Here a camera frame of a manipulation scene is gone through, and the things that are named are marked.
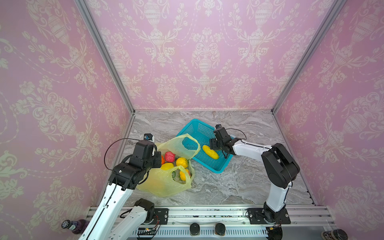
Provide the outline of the yellow mango fruit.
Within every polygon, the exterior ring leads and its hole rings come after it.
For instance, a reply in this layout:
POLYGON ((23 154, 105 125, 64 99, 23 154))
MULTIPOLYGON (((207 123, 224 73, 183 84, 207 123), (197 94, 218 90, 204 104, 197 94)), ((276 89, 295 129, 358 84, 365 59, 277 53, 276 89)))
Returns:
POLYGON ((208 157, 214 160, 219 159, 219 154, 215 150, 212 150, 209 146, 203 145, 203 151, 208 157))

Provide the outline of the teal plastic basket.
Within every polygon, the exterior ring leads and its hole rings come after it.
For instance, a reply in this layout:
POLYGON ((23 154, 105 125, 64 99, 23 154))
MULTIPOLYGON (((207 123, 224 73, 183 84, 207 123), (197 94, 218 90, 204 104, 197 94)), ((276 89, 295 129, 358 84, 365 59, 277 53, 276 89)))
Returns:
POLYGON ((217 151, 219 158, 217 160, 209 157, 203 150, 203 146, 210 146, 210 139, 214 136, 214 127, 198 120, 191 120, 182 130, 177 134, 178 136, 189 134, 192 138, 197 140, 201 146, 201 150, 193 157, 197 163, 201 164, 213 173, 221 174, 228 166, 232 155, 225 157, 221 151, 217 151))

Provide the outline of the yellow plastic bag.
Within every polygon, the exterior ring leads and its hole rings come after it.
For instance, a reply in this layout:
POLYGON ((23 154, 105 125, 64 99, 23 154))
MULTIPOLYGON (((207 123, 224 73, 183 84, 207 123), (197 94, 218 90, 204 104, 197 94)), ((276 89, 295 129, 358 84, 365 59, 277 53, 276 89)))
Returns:
POLYGON ((171 197, 180 192, 186 191, 192 187, 192 181, 195 177, 195 169, 192 166, 192 159, 201 150, 200 144, 189 134, 181 135, 171 140, 156 144, 158 151, 162 153, 162 157, 166 152, 172 152, 176 158, 186 158, 189 166, 186 168, 190 171, 191 176, 187 176, 185 182, 180 180, 180 171, 185 174, 185 168, 176 166, 173 163, 169 168, 153 168, 149 172, 148 179, 138 186, 140 191, 151 193, 157 197, 171 197), (176 172, 175 179, 172 178, 172 172, 176 172))

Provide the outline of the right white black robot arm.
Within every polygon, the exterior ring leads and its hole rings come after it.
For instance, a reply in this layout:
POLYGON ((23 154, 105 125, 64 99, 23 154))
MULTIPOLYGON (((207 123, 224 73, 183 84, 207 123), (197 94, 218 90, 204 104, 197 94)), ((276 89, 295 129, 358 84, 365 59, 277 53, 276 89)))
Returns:
POLYGON ((267 223, 279 224, 286 214, 288 191, 301 171, 286 147, 280 143, 267 146, 232 138, 224 127, 216 125, 210 148, 222 151, 225 156, 243 156, 263 162, 271 187, 262 215, 267 223))

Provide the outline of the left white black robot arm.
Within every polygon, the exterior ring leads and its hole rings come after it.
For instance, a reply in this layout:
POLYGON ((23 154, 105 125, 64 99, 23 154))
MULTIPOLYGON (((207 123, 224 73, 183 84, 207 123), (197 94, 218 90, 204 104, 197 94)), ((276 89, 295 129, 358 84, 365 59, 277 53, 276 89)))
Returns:
POLYGON ((81 233, 81 240, 127 240, 134 231, 154 218, 154 204, 140 199, 119 223, 122 207, 138 185, 143 184, 153 168, 162 165, 162 154, 154 143, 154 136, 145 134, 138 140, 134 152, 125 157, 111 170, 103 199, 87 228, 81 233))

